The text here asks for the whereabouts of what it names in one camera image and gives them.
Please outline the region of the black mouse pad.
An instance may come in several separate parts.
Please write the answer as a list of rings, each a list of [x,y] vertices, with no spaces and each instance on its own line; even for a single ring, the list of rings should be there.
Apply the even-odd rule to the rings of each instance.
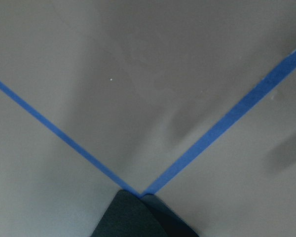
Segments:
[[[92,233],[93,237],[197,237],[185,221],[152,194],[138,198],[116,193]]]

